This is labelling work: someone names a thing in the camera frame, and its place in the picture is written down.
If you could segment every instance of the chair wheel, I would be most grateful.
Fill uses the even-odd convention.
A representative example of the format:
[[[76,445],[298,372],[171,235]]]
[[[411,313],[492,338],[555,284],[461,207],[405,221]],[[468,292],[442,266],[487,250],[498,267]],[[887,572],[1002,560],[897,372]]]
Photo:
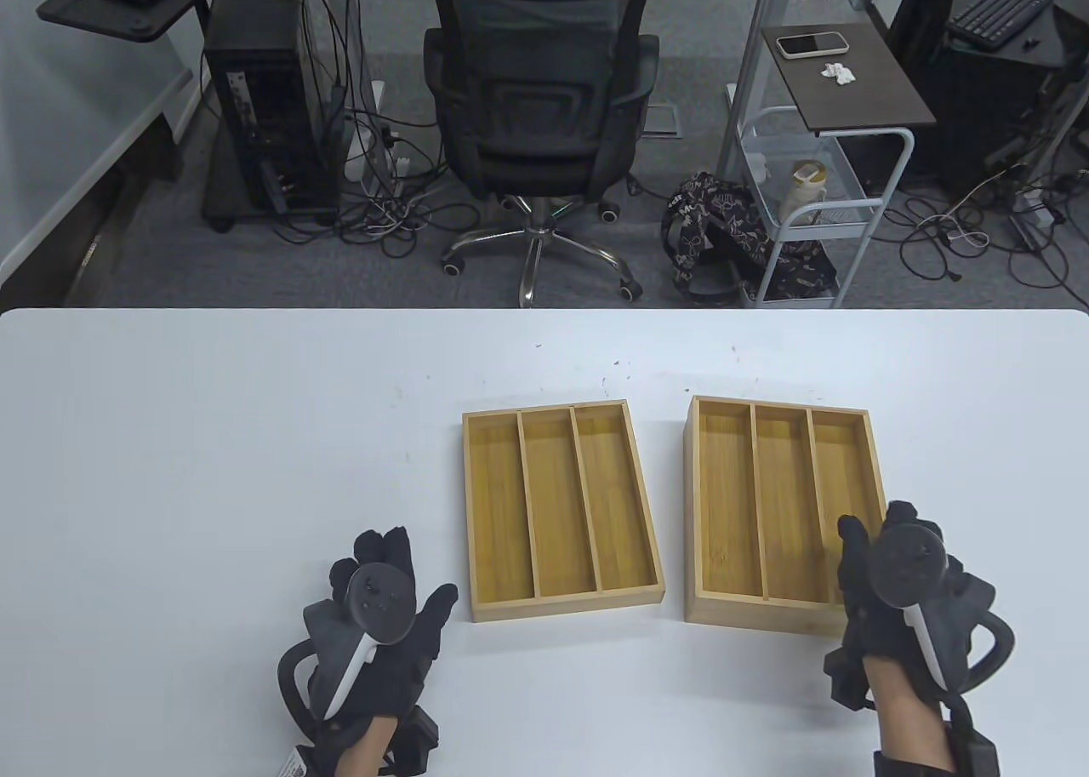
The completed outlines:
[[[603,223],[615,223],[620,219],[620,205],[611,201],[602,201],[598,205],[598,218]]]
[[[635,280],[624,281],[620,284],[620,298],[628,303],[635,303],[643,296],[643,287]]]
[[[460,255],[451,255],[442,260],[442,270],[452,278],[456,278],[465,271],[465,258]]]

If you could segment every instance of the forearm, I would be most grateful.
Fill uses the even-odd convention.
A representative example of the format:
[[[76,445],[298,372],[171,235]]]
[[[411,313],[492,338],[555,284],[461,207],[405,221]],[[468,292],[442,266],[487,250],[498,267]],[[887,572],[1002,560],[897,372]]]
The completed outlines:
[[[395,717],[377,717],[371,720],[363,739],[341,755],[335,777],[377,777],[396,728]]]
[[[955,772],[938,707],[919,700],[895,660],[868,657],[864,664],[878,707],[881,753],[890,760]]]

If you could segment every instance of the white tissue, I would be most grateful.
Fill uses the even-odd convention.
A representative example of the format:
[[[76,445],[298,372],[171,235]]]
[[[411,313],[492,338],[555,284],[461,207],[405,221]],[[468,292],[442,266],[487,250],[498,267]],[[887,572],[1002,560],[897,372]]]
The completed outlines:
[[[821,76],[828,76],[829,80],[835,80],[836,84],[847,85],[855,81],[855,74],[851,72],[851,68],[847,68],[842,62],[829,62],[824,65]]]

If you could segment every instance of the bottle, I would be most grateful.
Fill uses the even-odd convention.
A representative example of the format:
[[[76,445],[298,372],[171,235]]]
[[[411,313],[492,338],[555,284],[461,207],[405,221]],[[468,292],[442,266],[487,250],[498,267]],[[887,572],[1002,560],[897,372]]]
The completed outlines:
[[[791,190],[779,205],[779,222],[786,220],[787,216],[797,208],[806,204],[824,201],[828,195],[828,168],[820,161],[798,161],[794,166],[794,175],[791,179]],[[798,216],[792,226],[805,226],[812,223],[813,214],[807,213]]]

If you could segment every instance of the office chair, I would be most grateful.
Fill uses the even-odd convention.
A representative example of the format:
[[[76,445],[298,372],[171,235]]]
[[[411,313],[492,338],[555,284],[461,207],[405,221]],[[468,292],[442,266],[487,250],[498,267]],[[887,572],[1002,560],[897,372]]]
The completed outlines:
[[[435,0],[440,29],[424,37],[424,72],[450,169],[479,201],[495,194],[525,221],[474,230],[442,255],[461,275],[462,252],[526,238],[518,305],[533,306],[546,246],[561,243],[620,272],[623,298],[643,288],[627,264],[556,222],[602,201],[635,158],[658,74],[658,37],[641,37],[647,0]],[[579,196],[553,208],[552,198]],[[615,220],[613,205],[599,205]]]

